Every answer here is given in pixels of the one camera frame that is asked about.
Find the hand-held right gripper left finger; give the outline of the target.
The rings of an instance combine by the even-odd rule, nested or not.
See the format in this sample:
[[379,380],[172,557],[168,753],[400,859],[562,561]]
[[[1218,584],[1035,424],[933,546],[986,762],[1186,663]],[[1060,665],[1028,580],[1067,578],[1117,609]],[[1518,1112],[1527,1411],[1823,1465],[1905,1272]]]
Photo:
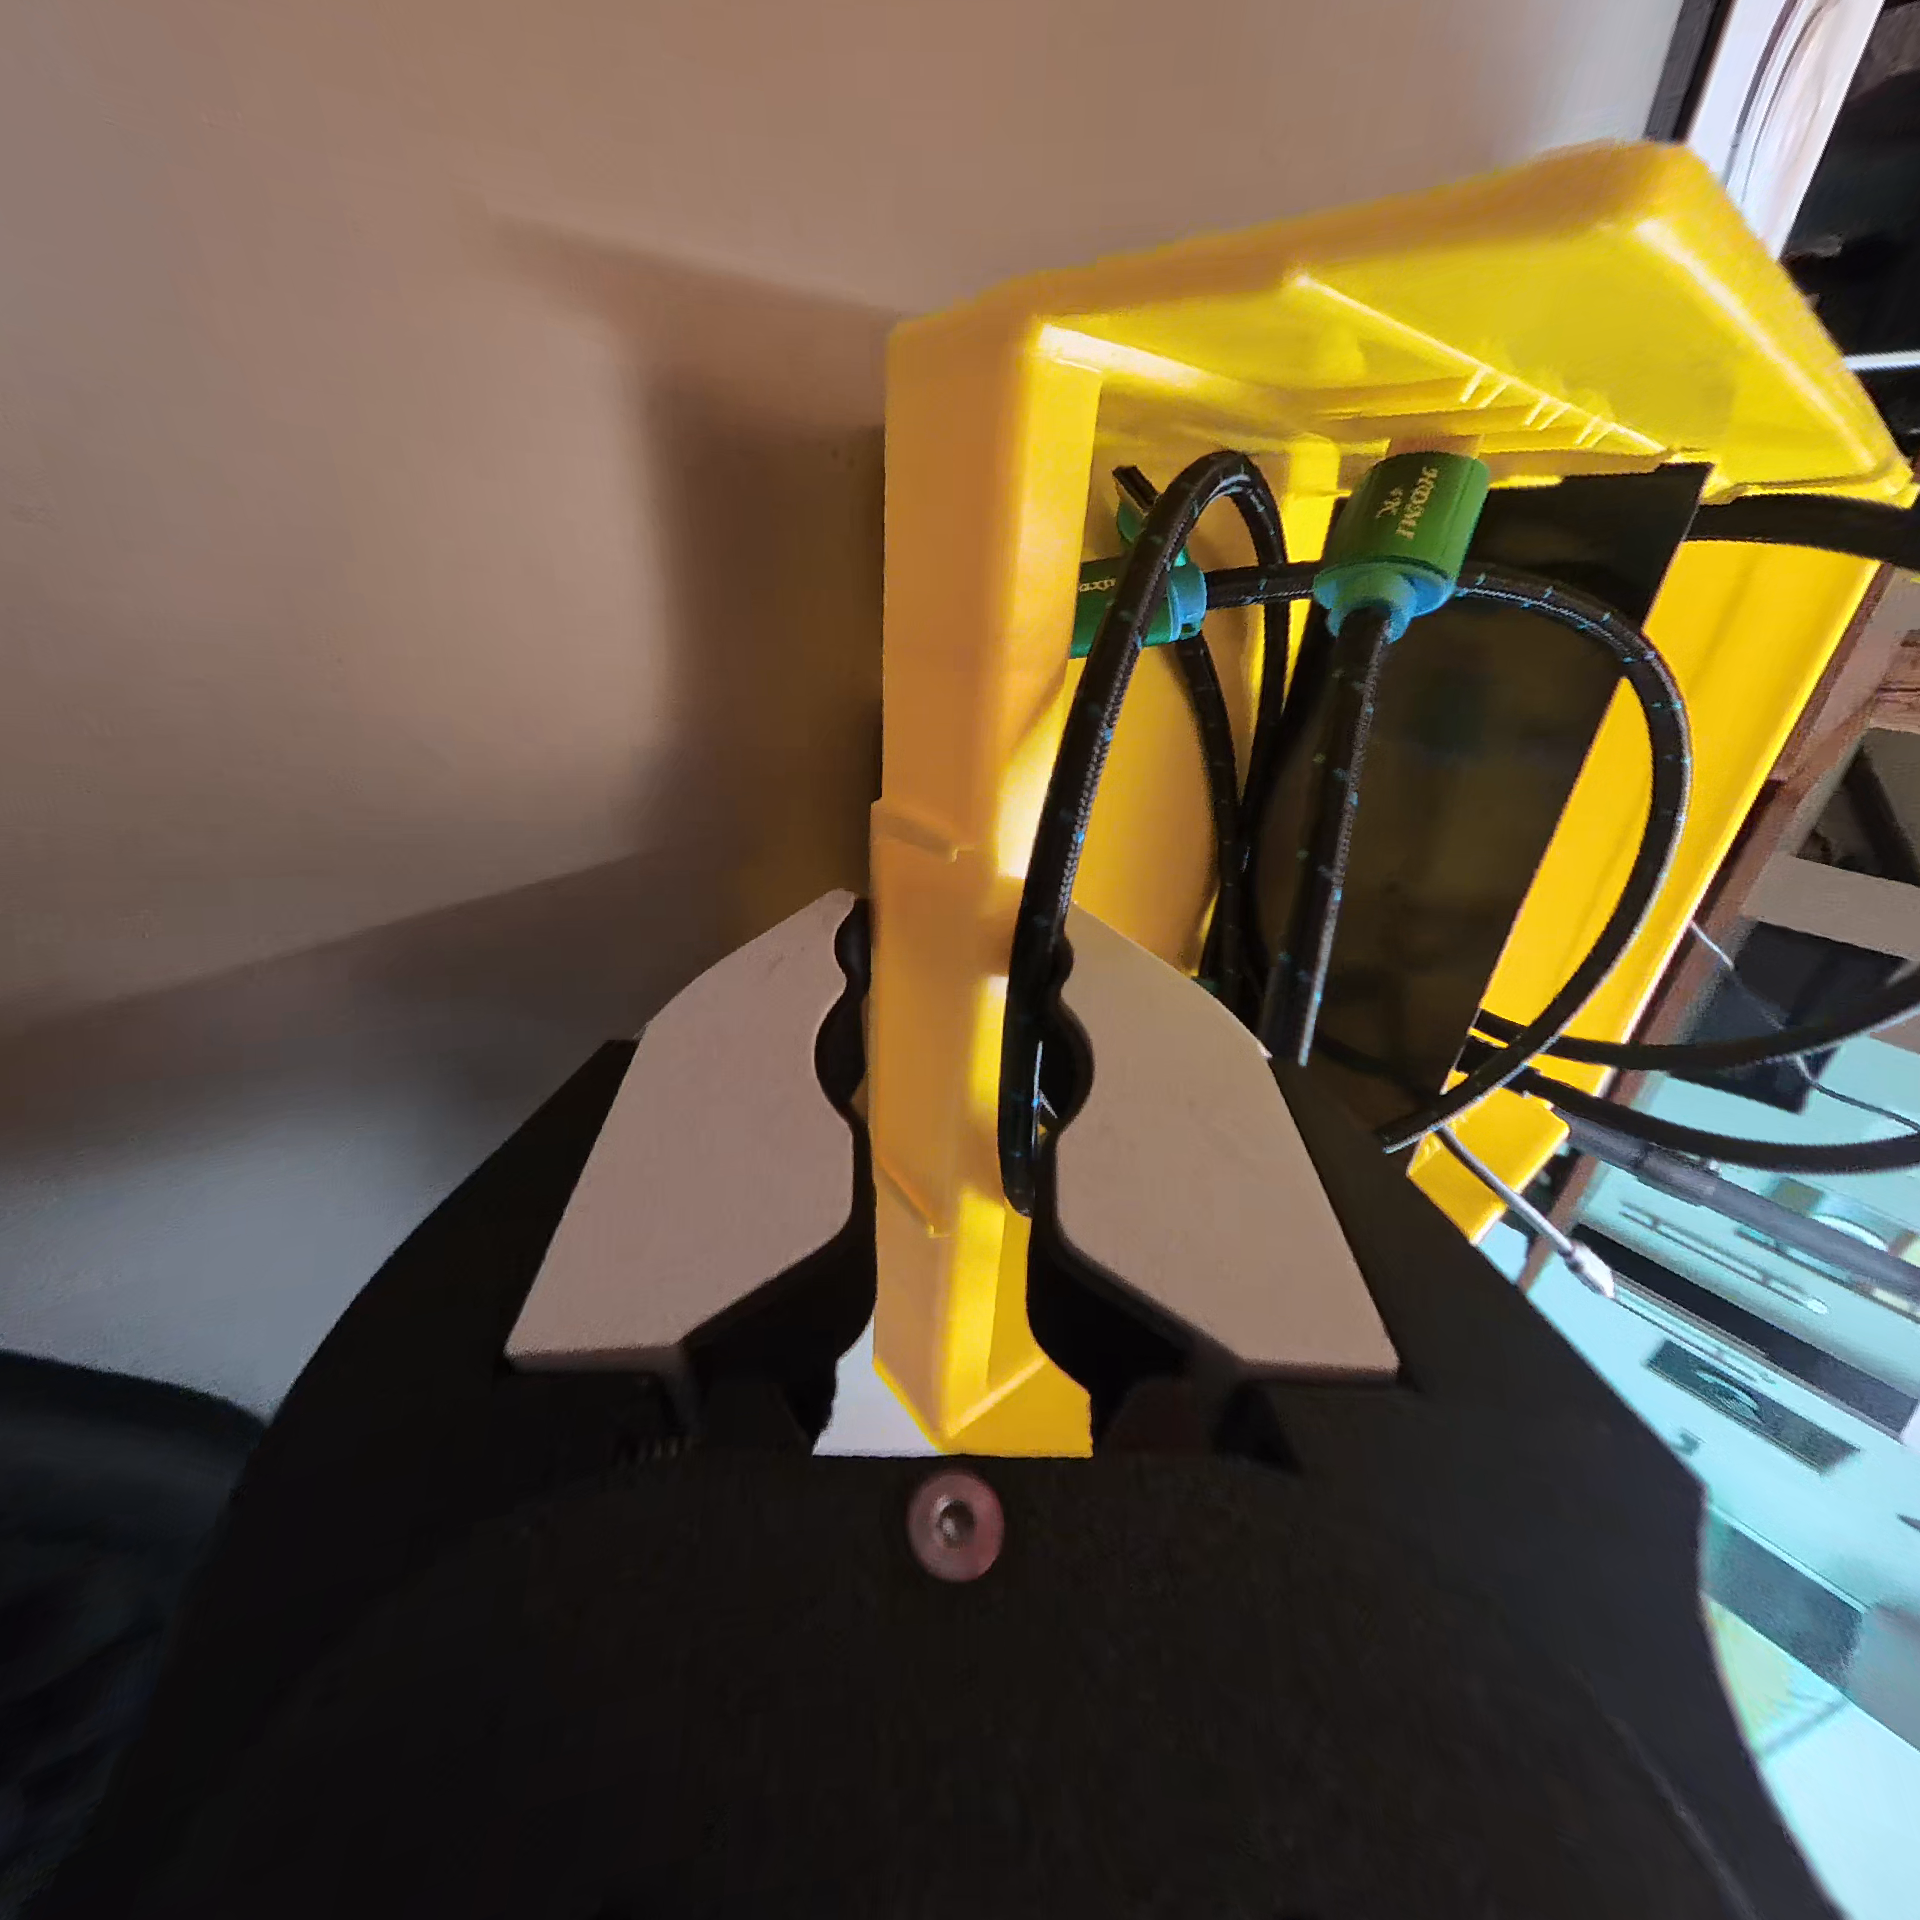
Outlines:
[[857,1055],[862,902],[832,889],[635,1039],[506,1338],[530,1373],[833,1374],[874,1313]]

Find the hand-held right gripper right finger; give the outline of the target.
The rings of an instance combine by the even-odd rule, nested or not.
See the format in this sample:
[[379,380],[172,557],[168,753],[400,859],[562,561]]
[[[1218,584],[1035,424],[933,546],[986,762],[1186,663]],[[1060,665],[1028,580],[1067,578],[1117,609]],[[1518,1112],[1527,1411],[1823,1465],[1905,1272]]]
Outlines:
[[1270,1057],[1074,906],[1055,1039],[1076,1106],[1033,1200],[1033,1336],[1082,1388],[1385,1382],[1379,1309]]

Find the yellow plastic bin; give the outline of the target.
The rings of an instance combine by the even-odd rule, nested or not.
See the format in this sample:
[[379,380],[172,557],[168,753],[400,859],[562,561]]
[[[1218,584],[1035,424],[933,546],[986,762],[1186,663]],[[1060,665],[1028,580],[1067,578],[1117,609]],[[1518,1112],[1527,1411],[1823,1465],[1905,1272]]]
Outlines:
[[[1471,179],[1055,266],[885,344],[880,794],[868,1040],[876,1370],[945,1452],[1084,1456],[1089,1401],[1028,1327],[1028,1235],[998,1190],[1005,966],[1072,692],[1070,572],[1114,549],[1123,456],[1247,454],[1315,561],[1363,469],[1484,459],[1493,491],[1704,466],[1704,510],[1904,510],[1910,460],[1808,299],[1683,148],[1597,143]],[[1624,1040],[1791,729],[1870,566],[1682,541],[1648,612],[1696,750],[1650,919],[1572,1022]],[[1078,909],[1195,977],[1206,803],[1174,665],[1136,669]],[[1629,692],[1495,962],[1544,1006],[1618,901],[1650,793]]]

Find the black bin divider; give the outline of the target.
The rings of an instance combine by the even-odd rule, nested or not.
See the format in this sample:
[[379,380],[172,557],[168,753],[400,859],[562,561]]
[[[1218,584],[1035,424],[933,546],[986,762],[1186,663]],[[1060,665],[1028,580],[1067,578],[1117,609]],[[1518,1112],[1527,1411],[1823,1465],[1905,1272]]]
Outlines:
[[[1569,589],[1644,629],[1707,472],[1493,491],[1465,572]],[[1447,1082],[1618,686],[1594,640],[1464,594],[1385,654],[1308,1065],[1362,1126]]]

